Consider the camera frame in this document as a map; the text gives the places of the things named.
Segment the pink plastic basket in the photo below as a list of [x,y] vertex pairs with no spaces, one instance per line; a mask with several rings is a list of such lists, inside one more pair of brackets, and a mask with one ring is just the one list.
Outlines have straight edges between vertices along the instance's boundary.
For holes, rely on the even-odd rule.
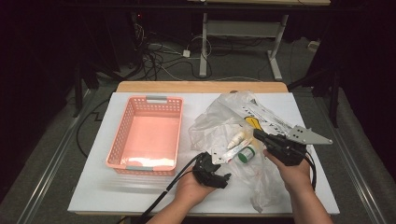
[[132,96],[106,159],[117,173],[174,175],[183,100]]

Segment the black handheld controller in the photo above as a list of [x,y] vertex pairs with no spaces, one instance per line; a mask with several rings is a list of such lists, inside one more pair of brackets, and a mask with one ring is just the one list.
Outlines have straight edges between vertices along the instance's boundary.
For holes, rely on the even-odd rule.
[[253,136],[262,141],[267,146],[267,150],[287,166],[299,165],[304,159],[302,155],[306,153],[306,145],[292,142],[286,139],[285,135],[273,135],[255,129]]
[[221,165],[214,165],[212,163],[212,156],[205,152],[197,158],[195,165],[192,167],[192,173],[196,180],[205,186],[224,189],[227,186],[227,180],[230,179],[231,174],[225,176],[215,175],[215,172]]

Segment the small bottle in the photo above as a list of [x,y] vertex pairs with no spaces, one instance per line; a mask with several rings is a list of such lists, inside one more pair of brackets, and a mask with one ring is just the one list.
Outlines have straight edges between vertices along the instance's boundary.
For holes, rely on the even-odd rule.
[[254,155],[256,155],[256,148],[253,145],[248,145],[247,147],[242,148],[242,150],[238,153],[238,158],[243,163],[248,163]]
[[231,139],[231,142],[228,144],[227,149],[231,149],[233,147],[238,146],[244,139],[245,139],[245,133],[244,132],[237,133],[233,137],[233,139]]

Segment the clear plastic bag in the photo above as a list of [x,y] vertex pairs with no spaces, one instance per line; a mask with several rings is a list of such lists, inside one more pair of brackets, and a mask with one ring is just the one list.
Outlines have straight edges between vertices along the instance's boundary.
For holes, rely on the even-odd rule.
[[216,99],[194,121],[189,135],[191,149],[207,151],[212,157],[226,153],[228,144],[239,132],[244,132],[246,139],[253,139],[251,144],[257,148],[257,153],[248,163],[234,158],[223,164],[219,171],[231,172],[232,176],[243,181],[250,189],[253,208],[261,213],[265,207],[279,203],[283,181],[276,166],[262,154],[264,145],[253,137],[254,128],[271,134],[284,134],[290,131],[291,126],[260,105],[253,92],[240,91],[224,93]]

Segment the table leg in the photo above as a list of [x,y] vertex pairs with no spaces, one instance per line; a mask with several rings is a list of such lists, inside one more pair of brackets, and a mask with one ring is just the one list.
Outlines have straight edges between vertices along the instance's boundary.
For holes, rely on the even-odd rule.
[[199,66],[199,76],[206,77],[206,66],[207,66],[207,48],[206,48],[206,38],[207,38],[207,13],[204,13],[204,20],[202,25],[202,49],[201,49],[201,62]]
[[274,78],[277,81],[282,80],[282,75],[280,74],[279,66],[277,65],[277,62],[276,62],[276,53],[277,53],[277,50],[279,49],[280,42],[282,41],[282,36],[283,36],[283,32],[285,31],[285,28],[286,28],[286,22],[288,21],[288,17],[289,17],[289,15],[284,15],[282,17],[282,21],[279,24],[279,27],[277,29],[274,49],[267,51],[268,60],[271,64]]

